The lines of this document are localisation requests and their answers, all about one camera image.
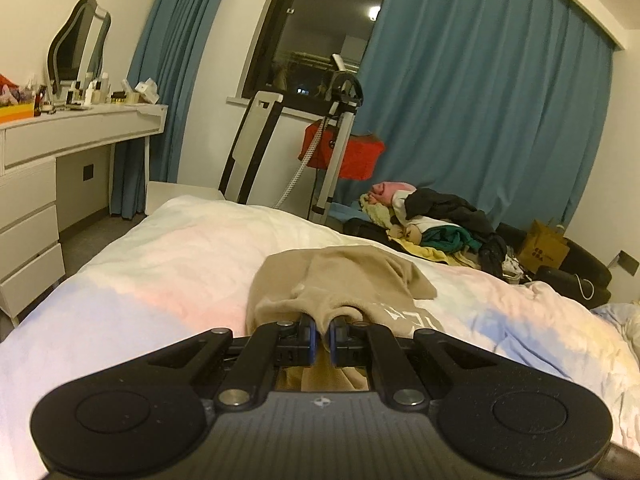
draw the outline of blue curtain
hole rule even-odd
[[[613,42],[571,0],[385,0],[354,133],[386,142],[376,182],[464,197],[497,224],[567,223],[609,103]]]
[[[184,127],[200,59],[220,0],[156,0],[127,79],[152,78],[168,105],[164,134],[151,137],[151,180],[176,182]],[[145,206],[144,140],[116,146],[111,212],[133,218]]]

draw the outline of bed sheet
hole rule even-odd
[[[44,475],[28,423],[49,390],[212,327],[244,335],[249,286],[268,255],[345,244],[388,250],[259,206],[192,197],[162,206],[0,344],[0,479]],[[417,303],[447,333],[594,391],[612,412],[613,440],[640,452],[640,371],[615,325],[544,283],[405,257],[436,287],[436,300]]]

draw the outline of pink clothing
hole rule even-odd
[[[369,191],[369,203],[377,204],[380,202],[383,205],[391,207],[391,201],[396,191],[409,191],[413,193],[415,186],[407,184],[406,182],[381,182],[376,184]]]

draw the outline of mirror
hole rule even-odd
[[[60,100],[63,88],[80,80],[85,89],[102,72],[102,50],[111,26],[111,15],[96,0],[80,0],[56,35],[47,56],[52,100]]]

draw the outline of vanity table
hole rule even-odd
[[[14,326],[65,273],[58,243],[56,158],[164,131],[165,105],[94,105],[0,124],[0,310]]]

